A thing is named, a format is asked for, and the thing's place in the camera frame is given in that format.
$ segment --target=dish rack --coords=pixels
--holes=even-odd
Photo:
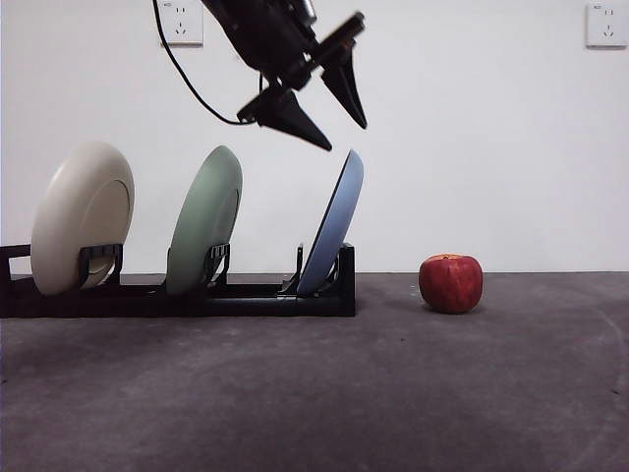
[[[303,245],[297,268],[282,283],[229,283],[230,246],[211,247],[204,260],[204,283],[185,295],[171,296],[161,284],[123,283],[123,245],[82,248],[76,286],[43,296],[32,277],[15,278],[10,260],[30,256],[30,245],[0,247],[0,318],[163,318],[163,317],[353,317],[356,315],[354,247],[343,244],[325,282],[309,296],[298,296]],[[111,257],[114,267],[100,285],[82,290],[89,262]],[[216,272],[222,264],[222,270]]]

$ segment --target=plate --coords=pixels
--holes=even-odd
[[[200,167],[175,226],[166,271],[169,295],[203,283],[205,255],[210,247],[229,243],[242,192],[238,158],[228,147],[217,147]]]
[[[122,244],[134,210],[131,167],[113,146],[88,143],[67,158],[39,205],[30,239],[30,266],[37,289],[57,295],[79,282],[79,251]],[[112,257],[90,261],[83,288],[101,282]]]
[[[363,176],[363,162],[354,150],[350,150],[297,285],[299,296],[312,295],[329,276],[352,222]]]

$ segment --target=green plate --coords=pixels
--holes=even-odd
[[[217,147],[200,167],[179,213],[168,253],[169,295],[184,294],[203,283],[205,255],[210,247],[229,243],[242,191],[238,158],[229,148]]]

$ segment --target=red apple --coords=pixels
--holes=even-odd
[[[420,291],[436,312],[465,313],[481,300],[483,270],[470,256],[432,256],[420,267]]]

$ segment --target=wall outlet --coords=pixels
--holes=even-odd
[[[626,47],[629,5],[598,2],[588,5],[588,47]]]
[[[203,46],[200,0],[159,0],[159,15],[169,45]]]

